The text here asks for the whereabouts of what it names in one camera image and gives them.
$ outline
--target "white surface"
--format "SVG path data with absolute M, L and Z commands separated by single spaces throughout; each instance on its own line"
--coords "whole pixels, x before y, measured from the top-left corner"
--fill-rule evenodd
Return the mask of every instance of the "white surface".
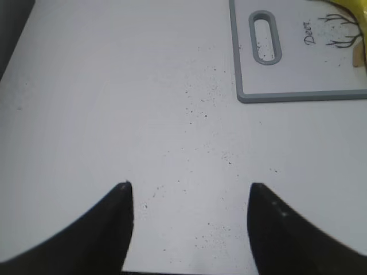
M 367 254 L 367 101 L 245 105 L 234 79 L 227 1 L 37 1 L 0 83 L 0 260 L 125 179 L 124 270 L 256 274 L 253 181 Z
M 283 55 L 275 65 L 262 65 L 253 58 L 248 18 L 257 10 L 270 11 L 276 19 Z M 366 69 L 352 66 L 354 46 L 347 49 L 326 46 L 331 40 L 348 41 L 351 38 L 345 36 L 359 33 L 355 25 L 341 25 L 342 20 L 325 23 L 319 19 L 335 13 L 340 14 L 336 7 L 323 1 L 237 0 L 244 93 L 366 89 Z M 306 45 L 303 41 L 307 36 L 304 22 L 311 27 L 314 45 Z M 262 58 L 267 53 L 268 45 L 258 44 L 258 47 Z

